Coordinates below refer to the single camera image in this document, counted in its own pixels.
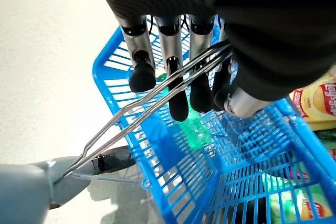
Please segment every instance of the black sleeve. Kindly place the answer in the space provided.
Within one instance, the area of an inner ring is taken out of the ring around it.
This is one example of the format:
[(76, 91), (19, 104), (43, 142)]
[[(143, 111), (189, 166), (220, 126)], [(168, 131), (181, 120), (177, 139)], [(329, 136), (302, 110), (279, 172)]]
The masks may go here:
[(265, 101), (286, 96), (336, 58), (336, 0), (196, 0), (225, 20), (237, 84)]

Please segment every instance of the black fingertip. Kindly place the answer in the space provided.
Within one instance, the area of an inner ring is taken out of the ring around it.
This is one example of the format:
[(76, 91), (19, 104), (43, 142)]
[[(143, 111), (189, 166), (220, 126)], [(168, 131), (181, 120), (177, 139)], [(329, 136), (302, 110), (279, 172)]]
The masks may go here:
[(214, 105), (218, 110), (224, 110), (224, 102), (227, 100), (227, 97), (231, 91), (230, 85), (223, 85), (216, 93), (214, 98)]
[(129, 86), (132, 92), (144, 92), (155, 87), (155, 70), (148, 63), (138, 63), (131, 75)]
[[(169, 86), (168, 89), (171, 91), (175, 88), (178, 84), (183, 81), (183, 78), (178, 78), (173, 81)], [(176, 121), (183, 122), (187, 119), (189, 114), (188, 108), (188, 100), (185, 94), (185, 91), (181, 91), (176, 94), (173, 98), (169, 100), (169, 111), (172, 118)]]
[(201, 113), (209, 112), (214, 107), (214, 97), (206, 74), (200, 75), (191, 83), (190, 106)]

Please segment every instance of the grocery item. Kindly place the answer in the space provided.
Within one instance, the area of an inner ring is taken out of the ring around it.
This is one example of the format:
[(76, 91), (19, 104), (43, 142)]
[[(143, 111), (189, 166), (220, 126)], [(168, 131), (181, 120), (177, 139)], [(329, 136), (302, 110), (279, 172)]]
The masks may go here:
[(306, 190), (303, 190), (303, 198), (302, 198), (303, 205), (301, 211), (301, 219), (302, 220), (313, 219), (313, 209), (311, 207), (312, 204), (315, 206), (315, 210), (319, 218), (332, 216), (332, 212), (323, 194), (322, 188), (319, 185), (315, 185), (310, 186), (309, 190), (312, 195), (312, 201), (309, 200), (309, 196)]
[[(267, 191), (278, 190), (279, 188), (286, 188), (290, 186), (287, 179), (282, 179), (279, 177), (271, 176), (269, 174), (262, 174), (263, 185), (267, 188)], [(295, 190), (295, 195), (291, 191), (283, 191), (281, 194), (282, 207), (285, 213), (286, 222), (297, 221), (295, 212), (295, 201), (293, 197), (296, 197), (296, 202), (298, 209), (301, 214), (303, 205), (303, 193), (301, 189)], [(280, 209), (280, 199), (278, 194), (269, 195), (270, 207), (271, 207), (271, 223), (281, 224), (281, 209)]]
[[(329, 151), (330, 155), (336, 161), (336, 129), (315, 131), (316, 136), (321, 140), (324, 146)], [(304, 166), (300, 166), (302, 170), (302, 176), (305, 180), (309, 180), (309, 175)], [(309, 195), (306, 190), (303, 190), (303, 206), (301, 219), (309, 220), (313, 219), (312, 205), (315, 206), (317, 215), (320, 218), (332, 216), (329, 204), (323, 194), (323, 190), (320, 185), (313, 185), (309, 187), (312, 199), (309, 200)]]
[(289, 96), (314, 131), (336, 127), (336, 66), (316, 82), (295, 89)]

